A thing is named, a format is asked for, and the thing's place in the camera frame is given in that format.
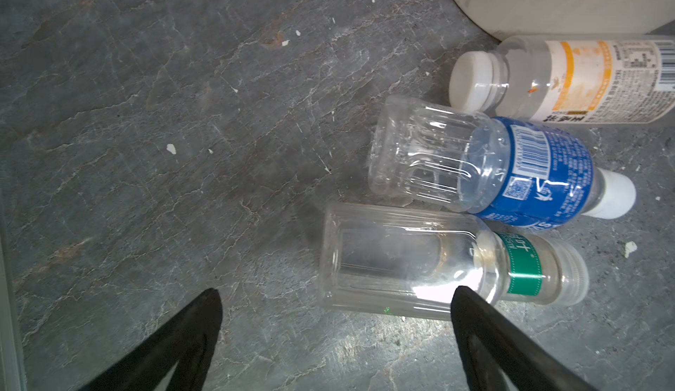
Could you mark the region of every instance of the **clear bottle cap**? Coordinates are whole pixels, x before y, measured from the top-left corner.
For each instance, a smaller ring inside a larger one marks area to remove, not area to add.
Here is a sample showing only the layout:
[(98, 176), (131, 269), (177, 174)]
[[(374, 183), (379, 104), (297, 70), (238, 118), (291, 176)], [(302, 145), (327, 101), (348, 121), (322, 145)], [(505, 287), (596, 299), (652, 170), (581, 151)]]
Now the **clear bottle cap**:
[(560, 294), (552, 305), (572, 306), (581, 302), (589, 291), (589, 271), (579, 252), (557, 238), (541, 237), (553, 248), (560, 268)]
[(450, 107), (463, 113), (483, 110), (494, 75), (490, 53), (469, 51), (457, 59), (450, 75)]
[(602, 174), (605, 190), (595, 206), (583, 215), (603, 219), (619, 218), (627, 213), (635, 203), (637, 197), (635, 185), (623, 174), (602, 168), (598, 170)]

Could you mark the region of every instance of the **bottle label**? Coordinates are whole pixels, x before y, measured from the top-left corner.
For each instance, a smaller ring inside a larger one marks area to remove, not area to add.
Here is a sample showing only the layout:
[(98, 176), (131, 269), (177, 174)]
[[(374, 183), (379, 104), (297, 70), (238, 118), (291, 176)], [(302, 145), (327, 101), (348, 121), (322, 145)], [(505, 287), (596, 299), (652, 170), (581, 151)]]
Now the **bottle label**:
[[(675, 107), (675, 41), (546, 41), (551, 84), (532, 121), (649, 123)], [(528, 91), (536, 93), (532, 85)]]
[(497, 233), (508, 253), (509, 277), (511, 284), (509, 294), (536, 296), (541, 291), (541, 261), (535, 247), (524, 236), (511, 233)]
[(577, 215), (593, 183), (588, 149), (567, 132), (495, 117), (511, 140), (506, 179), (494, 201), (476, 215), (518, 227), (545, 230)]

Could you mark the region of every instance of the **gray marble floor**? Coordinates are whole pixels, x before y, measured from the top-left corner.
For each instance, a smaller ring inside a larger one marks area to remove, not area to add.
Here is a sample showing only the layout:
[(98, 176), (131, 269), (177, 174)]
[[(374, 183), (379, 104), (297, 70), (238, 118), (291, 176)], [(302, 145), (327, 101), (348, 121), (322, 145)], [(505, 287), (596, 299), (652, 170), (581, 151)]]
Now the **gray marble floor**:
[[(0, 179), (29, 389), (82, 385), (207, 287), (225, 306), (207, 389), (466, 389), (450, 324), (315, 305), (326, 202), (410, 204), (367, 189), (385, 97), (447, 103), (455, 58), (495, 44), (452, 0), (0, 9)], [(601, 389), (675, 381), (674, 133), (579, 131), (635, 181), (636, 207), (550, 233), (588, 262), (583, 303), (497, 305)]]

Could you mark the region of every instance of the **clear plastic bottle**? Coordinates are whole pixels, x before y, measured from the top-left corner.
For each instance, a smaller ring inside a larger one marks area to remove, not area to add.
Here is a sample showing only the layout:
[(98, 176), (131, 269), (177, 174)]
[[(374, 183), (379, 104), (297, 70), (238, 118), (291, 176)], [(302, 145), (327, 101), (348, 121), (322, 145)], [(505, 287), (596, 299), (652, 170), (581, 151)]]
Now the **clear plastic bottle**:
[(368, 181), (375, 193), (533, 229), (579, 213), (618, 218), (636, 197), (630, 179), (593, 167), (586, 147), (562, 130), (397, 95), (380, 114)]
[(675, 37), (515, 36), (458, 58), (456, 111), (522, 121), (674, 125)]
[(468, 214), (349, 203), (327, 208), (322, 306), (449, 320), (459, 286), (491, 304), (574, 305), (586, 296), (589, 275), (569, 244), (497, 234)]

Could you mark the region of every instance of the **blue label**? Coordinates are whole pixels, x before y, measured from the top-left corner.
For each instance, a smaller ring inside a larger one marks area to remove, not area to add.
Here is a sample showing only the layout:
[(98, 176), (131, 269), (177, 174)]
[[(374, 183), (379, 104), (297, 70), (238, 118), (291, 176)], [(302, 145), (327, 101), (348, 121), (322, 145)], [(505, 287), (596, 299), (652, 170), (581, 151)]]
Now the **blue label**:
[(560, 129), (495, 119), (508, 131), (511, 161), (502, 190), (476, 215), (536, 230), (577, 215), (593, 183), (593, 160), (584, 144)]

